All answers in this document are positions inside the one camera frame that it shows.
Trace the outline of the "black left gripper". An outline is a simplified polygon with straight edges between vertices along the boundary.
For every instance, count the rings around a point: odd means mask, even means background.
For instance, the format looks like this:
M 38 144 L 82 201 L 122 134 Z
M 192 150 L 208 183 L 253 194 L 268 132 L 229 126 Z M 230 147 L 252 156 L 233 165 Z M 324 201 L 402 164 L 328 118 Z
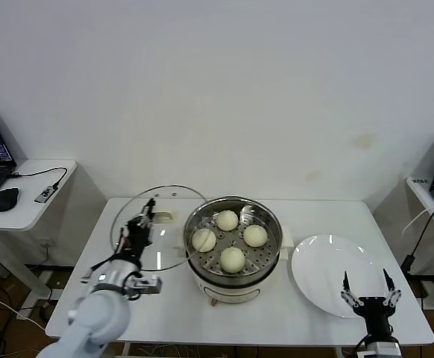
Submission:
M 154 206 L 156 201 L 150 198 L 140 213 L 130 219 L 123 232 L 122 253 L 140 258 L 143 251 L 151 244 L 153 228 Z

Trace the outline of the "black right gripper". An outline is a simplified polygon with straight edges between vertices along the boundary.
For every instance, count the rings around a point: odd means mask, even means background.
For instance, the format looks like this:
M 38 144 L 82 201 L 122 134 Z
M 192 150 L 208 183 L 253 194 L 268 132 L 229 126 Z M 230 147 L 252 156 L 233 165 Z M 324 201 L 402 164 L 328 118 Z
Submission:
M 395 342 L 391 334 L 389 317 L 394 315 L 395 307 L 401 297 L 401 291 L 395 287 L 393 279 L 383 269 L 384 278 L 388 288 L 385 297 L 361 297 L 358 298 L 350 290 L 350 284 L 345 271 L 342 282 L 342 299 L 353 308 L 353 311 L 365 321 L 365 344 L 375 342 Z

